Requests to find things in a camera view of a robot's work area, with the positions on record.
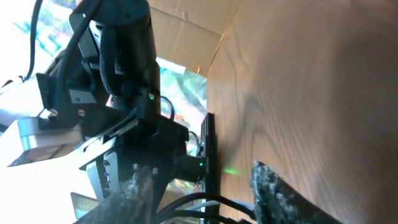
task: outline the gray cable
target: gray cable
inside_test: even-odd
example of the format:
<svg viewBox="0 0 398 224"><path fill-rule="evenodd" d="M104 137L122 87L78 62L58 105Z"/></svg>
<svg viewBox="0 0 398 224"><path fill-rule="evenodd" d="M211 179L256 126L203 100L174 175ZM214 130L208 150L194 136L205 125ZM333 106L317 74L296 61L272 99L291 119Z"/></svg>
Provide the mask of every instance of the gray cable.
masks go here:
<svg viewBox="0 0 398 224"><path fill-rule="evenodd" d="M239 201L239 200L233 200L233 202L236 202L236 203L238 203L240 205L243 205L243 206L245 206L247 208L250 208L251 210L254 210L254 205L252 205L250 203L242 202L242 201ZM211 200L211 201L208 201L208 202L198 203L196 205L193 205L191 207L186 208L186 210L198 210L199 208L202 208L202 207L208 207L208 206L213 206L213 205L218 205L218 204L220 204L220 203L217 202L217 201Z"/></svg>

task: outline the wooden table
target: wooden table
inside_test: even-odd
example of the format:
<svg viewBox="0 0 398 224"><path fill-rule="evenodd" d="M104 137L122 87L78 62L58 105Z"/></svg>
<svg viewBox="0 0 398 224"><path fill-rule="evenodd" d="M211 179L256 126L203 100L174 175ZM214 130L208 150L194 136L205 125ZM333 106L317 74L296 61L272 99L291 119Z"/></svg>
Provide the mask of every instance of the wooden table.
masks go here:
<svg viewBox="0 0 398 224"><path fill-rule="evenodd" d="M397 12L241 1L208 73L222 195L252 202L259 160L344 223L398 223Z"/></svg>

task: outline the green light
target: green light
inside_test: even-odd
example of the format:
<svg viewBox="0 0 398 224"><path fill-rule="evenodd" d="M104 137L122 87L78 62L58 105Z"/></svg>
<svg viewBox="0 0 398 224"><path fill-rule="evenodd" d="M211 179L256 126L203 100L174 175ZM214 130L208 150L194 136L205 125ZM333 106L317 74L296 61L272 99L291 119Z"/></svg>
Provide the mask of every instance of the green light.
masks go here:
<svg viewBox="0 0 398 224"><path fill-rule="evenodd" d="M232 175L239 175L237 170L234 169L230 169L230 168L224 168L223 172L227 173L227 174L232 174Z"/></svg>

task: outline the cardboard box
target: cardboard box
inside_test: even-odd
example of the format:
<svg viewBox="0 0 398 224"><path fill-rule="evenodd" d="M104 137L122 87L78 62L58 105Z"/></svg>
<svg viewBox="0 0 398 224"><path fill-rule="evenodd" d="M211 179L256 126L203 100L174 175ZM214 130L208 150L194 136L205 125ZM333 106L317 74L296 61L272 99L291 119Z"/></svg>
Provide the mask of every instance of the cardboard box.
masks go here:
<svg viewBox="0 0 398 224"><path fill-rule="evenodd" d="M239 0L148 0L157 56L205 76Z"/></svg>

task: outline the brown tabletop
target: brown tabletop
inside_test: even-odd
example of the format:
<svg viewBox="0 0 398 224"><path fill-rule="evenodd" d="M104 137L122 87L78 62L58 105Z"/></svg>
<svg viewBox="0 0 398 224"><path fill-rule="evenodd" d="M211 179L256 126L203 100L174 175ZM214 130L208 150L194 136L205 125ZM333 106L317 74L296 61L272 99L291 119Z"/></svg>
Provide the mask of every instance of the brown tabletop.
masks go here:
<svg viewBox="0 0 398 224"><path fill-rule="evenodd" d="M241 1L208 72L222 195L253 203L259 160L344 223L398 223L397 18L393 0Z"/></svg>

